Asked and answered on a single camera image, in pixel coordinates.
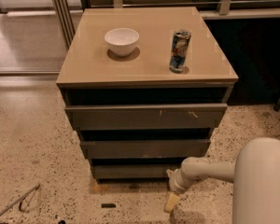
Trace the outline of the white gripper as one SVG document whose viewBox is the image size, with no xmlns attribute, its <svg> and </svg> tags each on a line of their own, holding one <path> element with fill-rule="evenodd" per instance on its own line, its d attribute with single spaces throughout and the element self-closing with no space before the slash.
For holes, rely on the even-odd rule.
<svg viewBox="0 0 280 224">
<path fill-rule="evenodd" d="M 189 189 L 190 181 L 185 178 L 180 169 L 167 169 L 166 174 L 169 177 L 170 191 L 167 194 L 164 211 L 170 213 L 180 200 L 178 194 L 183 194 Z"/>
</svg>

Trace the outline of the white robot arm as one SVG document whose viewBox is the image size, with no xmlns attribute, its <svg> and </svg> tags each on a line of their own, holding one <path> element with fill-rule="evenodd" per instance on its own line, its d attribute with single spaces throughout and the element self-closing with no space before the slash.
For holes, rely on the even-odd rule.
<svg viewBox="0 0 280 224">
<path fill-rule="evenodd" d="M 213 178 L 233 184 L 232 224 L 280 224 L 280 140 L 253 139 L 234 161 L 188 157 L 167 174 L 167 213 L 192 185 Z"/>
</svg>

